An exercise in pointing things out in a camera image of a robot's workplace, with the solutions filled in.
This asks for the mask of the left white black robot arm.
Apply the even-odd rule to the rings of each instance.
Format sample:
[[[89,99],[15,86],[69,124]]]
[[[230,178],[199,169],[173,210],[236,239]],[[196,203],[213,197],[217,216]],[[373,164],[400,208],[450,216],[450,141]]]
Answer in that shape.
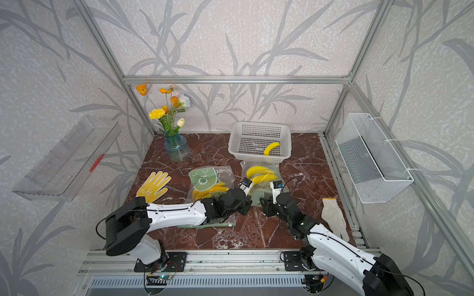
[[[147,203],[144,197],[137,197],[104,219],[106,255],[130,254],[145,265],[163,263],[165,249],[148,233],[174,226],[223,223],[236,212],[246,215],[252,204],[252,187],[240,183],[218,197],[175,205]]]

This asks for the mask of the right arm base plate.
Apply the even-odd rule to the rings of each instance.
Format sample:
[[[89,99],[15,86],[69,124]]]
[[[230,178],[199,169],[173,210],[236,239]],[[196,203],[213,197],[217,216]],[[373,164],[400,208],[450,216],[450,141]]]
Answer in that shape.
[[[280,260],[285,265],[285,271],[315,271],[316,267],[307,267],[302,261],[299,251],[283,251],[280,253]]]

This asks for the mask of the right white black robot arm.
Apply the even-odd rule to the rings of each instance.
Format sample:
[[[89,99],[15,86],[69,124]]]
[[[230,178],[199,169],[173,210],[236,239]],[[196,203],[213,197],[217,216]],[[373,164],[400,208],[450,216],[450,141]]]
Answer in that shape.
[[[302,261],[308,269],[328,272],[361,296],[413,296],[414,292],[395,262],[376,257],[337,237],[322,223],[301,212],[296,200],[284,192],[260,199],[267,217],[279,217],[289,233],[304,241]]]

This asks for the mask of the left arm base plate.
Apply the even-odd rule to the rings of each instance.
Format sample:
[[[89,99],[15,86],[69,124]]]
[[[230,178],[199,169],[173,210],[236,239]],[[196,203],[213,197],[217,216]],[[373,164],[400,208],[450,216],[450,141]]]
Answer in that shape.
[[[184,271],[187,252],[169,252],[158,261],[145,265],[140,259],[137,260],[134,272],[136,273],[157,273],[157,272],[177,272]]]

